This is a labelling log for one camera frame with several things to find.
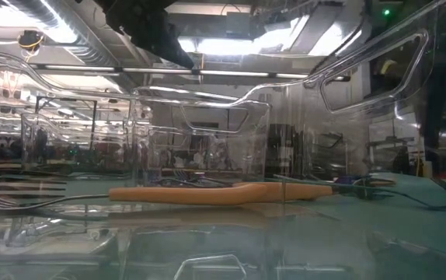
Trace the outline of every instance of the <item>glass surface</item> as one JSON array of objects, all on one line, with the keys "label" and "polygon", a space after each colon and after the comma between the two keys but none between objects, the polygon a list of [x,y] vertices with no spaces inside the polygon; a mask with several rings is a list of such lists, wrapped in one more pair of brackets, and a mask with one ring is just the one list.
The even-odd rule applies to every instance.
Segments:
[{"label": "glass surface", "polygon": [[4,3],[0,279],[446,279],[446,1]]},{"label": "glass surface", "polygon": [[0,278],[446,278],[446,242],[423,247],[403,225],[394,238],[307,204],[0,215]]}]

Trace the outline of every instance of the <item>plastic handle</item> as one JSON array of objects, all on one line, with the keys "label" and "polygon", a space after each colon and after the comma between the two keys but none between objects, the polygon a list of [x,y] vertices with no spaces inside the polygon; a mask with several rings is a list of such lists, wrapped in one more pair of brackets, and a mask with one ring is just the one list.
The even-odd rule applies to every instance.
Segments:
[{"label": "plastic handle", "polygon": [[240,183],[234,187],[193,189],[174,187],[121,187],[109,191],[111,201],[138,201],[178,205],[242,205],[254,202],[279,202],[316,199],[333,194],[331,187],[281,183]]},{"label": "plastic handle", "polygon": [[[245,183],[237,183],[234,186],[242,186]],[[267,187],[266,194],[257,202],[277,202],[292,200],[314,200],[324,196],[334,195],[333,189],[329,186],[313,184],[285,183],[285,190],[281,182],[260,183]]]},{"label": "plastic handle", "polygon": [[228,188],[120,187],[109,190],[111,201],[141,201],[176,205],[241,205],[264,196],[262,184]]},{"label": "plastic handle", "polygon": [[[415,53],[413,54],[413,57],[411,58],[411,61],[409,62],[407,71],[405,72],[404,76],[402,77],[401,83],[398,84],[397,87],[395,87],[392,90],[389,90],[388,92],[377,94],[376,96],[373,96],[371,98],[368,98],[368,99],[365,99],[365,100],[362,100],[362,101],[359,101],[359,102],[356,102],[356,103],[353,103],[353,104],[350,104],[347,106],[343,106],[343,107],[339,107],[339,108],[332,108],[332,106],[329,102],[329,99],[327,97],[327,94],[325,92],[325,86],[328,81],[331,81],[332,79],[334,79],[334,77],[337,77],[338,75],[340,75],[343,72],[347,72],[353,68],[356,68],[358,65],[361,65],[365,62],[369,62],[383,54],[386,54],[398,47],[401,47],[405,43],[410,42],[411,40],[414,40],[415,38],[420,38],[420,42],[418,43]],[[397,96],[400,96],[401,92],[406,87],[408,87],[410,80],[412,79],[412,77],[414,76],[414,73],[416,72],[416,67],[418,65],[423,64],[422,57],[424,56],[425,50],[428,48],[427,45],[429,44],[429,41],[430,41],[430,38],[429,38],[428,31],[427,30],[418,30],[418,32],[416,32],[416,33],[412,33],[407,37],[404,37],[400,40],[396,40],[395,43],[393,43],[393,44],[375,49],[376,51],[372,51],[372,53],[370,53],[370,51],[367,51],[366,54],[360,56],[359,58],[356,57],[355,55],[349,55],[349,56],[345,57],[344,60],[347,60],[347,62],[343,63],[340,67],[338,67],[338,69],[335,69],[334,71],[330,72],[321,82],[320,93],[323,98],[323,102],[325,103],[326,109],[332,114],[341,113],[346,110],[360,110],[360,107],[369,106],[369,105],[375,104],[375,103],[380,102],[385,99],[394,99]]]}]

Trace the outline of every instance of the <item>pipe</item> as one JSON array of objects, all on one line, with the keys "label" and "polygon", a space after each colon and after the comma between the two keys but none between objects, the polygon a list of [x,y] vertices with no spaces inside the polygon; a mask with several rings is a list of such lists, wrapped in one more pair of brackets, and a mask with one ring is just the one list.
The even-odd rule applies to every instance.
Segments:
[{"label": "pipe", "polygon": [[[65,1],[50,0],[3,0],[9,7],[19,10],[42,25],[46,36],[58,43],[77,44],[84,47],[66,48],[85,65],[118,65],[116,58],[90,30]],[[129,91],[136,83],[127,75],[109,77]]]},{"label": "pipe", "polygon": [[[136,67],[112,67],[112,66],[81,66],[81,65],[49,65],[49,64],[30,64],[36,70],[51,71],[70,71],[84,72],[87,75],[114,75],[122,72],[126,73],[144,73],[144,74],[165,74],[165,75],[216,75],[216,76],[235,76],[250,78],[269,78],[269,79],[305,79],[307,74],[295,73],[276,73],[276,72],[246,72],[246,71],[224,71],[224,70],[200,70],[200,69],[181,69],[181,68],[136,68]],[[336,82],[349,82],[349,76],[338,76],[334,79]]]},{"label": "pipe", "polygon": [[[18,44],[17,40],[13,39],[0,39],[0,45],[6,45],[6,44]],[[82,46],[78,44],[73,43],[52,43],[52,42],[42,42],[40,44],[42,47],[83,47],[88,48],[88,46]]]}]

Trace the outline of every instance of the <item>utensil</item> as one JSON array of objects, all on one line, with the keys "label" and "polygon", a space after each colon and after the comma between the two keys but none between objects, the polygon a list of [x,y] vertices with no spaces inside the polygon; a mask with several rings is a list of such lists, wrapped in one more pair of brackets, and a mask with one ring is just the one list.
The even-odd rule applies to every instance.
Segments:
[{"label": "utensil", "polygon": [[312,200],[336,192],[331,187],[313,184],[289,184],[283,192],[282,184],[239,183],[225,188],[179,188],[179,187],[119,187],[109,194],[80,195],[59,198],[32,205],[21,205],[0,198],[0,211],[22,211],[41,208],[64,201],[109,198],[110,201],[164,203],[174,205],[243,205],[257,202],[279,202],[290,200]]}]

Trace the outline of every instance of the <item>ceiling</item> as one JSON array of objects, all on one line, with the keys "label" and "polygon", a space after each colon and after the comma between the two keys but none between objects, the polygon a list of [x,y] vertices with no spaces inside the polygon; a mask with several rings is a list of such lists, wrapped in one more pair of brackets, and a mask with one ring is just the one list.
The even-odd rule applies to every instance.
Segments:
[{"label": "ceiling", "polygon": [[[166,9],[169,13],[169,21],[175,23],[180,32],[181,40],[188,40],[193,42],[196,47],[201,49],[204,47],[204,40],[207,39],[228,39],[228,30],[237,30],[239,32],[239,25],[237,28],[232,27],[232,20],[243,20],[243,30],[249,28],[248,36],[240,37],[239,40],[252,43],[252,39],[262,38],[265,34],[264,27],[279,28],[280,25],[289,25],[288,34],[286,37],[275,37],[272,41],[279,41],[279,47],[261,48],[260,51],[247,54],[229,54],[217,55],[211,53],[211,49],[207,54],[191,54],[194,58],[197,67],[209,70],[226,70],[226,71],[246,71],[246,72],[280,72],[280,73],[309,73],[309,71],[321,60],[324,55],[327,55],[332,48],[340,44],[343,39],[350,35],[356,26],[359,24],[361,17],[361,10],[363,9],[363,1],[301,1],[301,0],[233,0],[228,4],[225,0],[183,0],[176,2]],[[111,63],[116,66],[123,67],[175,67],[173,63],[163,61],[153,54],[148,53],[135,47],[129,38],[120,35],[110,29],[106,24],[106,19],[101,8],[93,0],[84,0],[78,4],[75,0],[64,0],[59,5],[64,6],[64,10],[68,11],[70,16],[74,16],[76,21],[82,26],[82,33],[85,33],[86,40],[94,44],[93,47],[99,48],[111,57]],[[290,12],[286,12],[283,19],[273,19],[274,17],[267,14],[268,9],[280,10],[281,7],[287,7]],[[6,14],[8,7],[0,8],[0,51],[6,54],[11,54],[19,58],[27,57],[28,53],[23,51],[18,44],[16,44],[17,37],[23,33],[24,30],[40,30],[31,21],[25,19],[3,20],[3,18],[10,18],[11,14]],[[246,22],[244,14],[249,15],[259,14],[255,16],[258,24]],[[368,36],[370,25],[366,23],[363,26],[363,35],[358,38],[357,42],[351,44],[356,47],[365,37]],[[27,58],[29,63],[37,64],[52,64],[52,65],[83,65],[83,61],[73,55],[68,49],[60,47],[58,42],[47,38],[43,46],[39,49],[36,55]],[[223,51],[227,51],[230,45],[224,45]],[[141,73],[122,74],[123,80],[112,79],[108,76],[101,77],[90,73],[82,72],[63,72],[58,70],[38,70],[40,74],[48,81],[63,87],[78,87],[93,89],[100,92],[120,92],[122,89],[128,89],[132,86],[150,85],[244,85],[254,86],[264,82],[276,82],[275,79],[261,79],[249,77],[221,77],[207,75],[203,78],[198,76],[185,75],[144,75]],[[0,83],[7,83],[6,76],[9,75],[12,79],[17,79],[19,87],[31,84],[30,80],[26,80],[18,73],[0,72]],[[35,89],[28,87],[33,95],[38,92]],[[34,100],[24,98],[12,99],[8,98],[2,100],[0,103],[9,103],[18,107],[19,112],[34,112],[30,107],[35,106]],[[65,108],[66,106],[75,106],[66,102],[58,102],[59,106]],[[125,103],[110,103],[108,99],[99,100],[98,119],[114,119],[121,120],[125,117],[127,112],[127,104]],[[47,108],[42,113],[48,117],[62,117],[56,114],[55,108]],[[90,110],[80,111],[80,114],[74,116],[75,119],[87,120],[91,116]]]}]

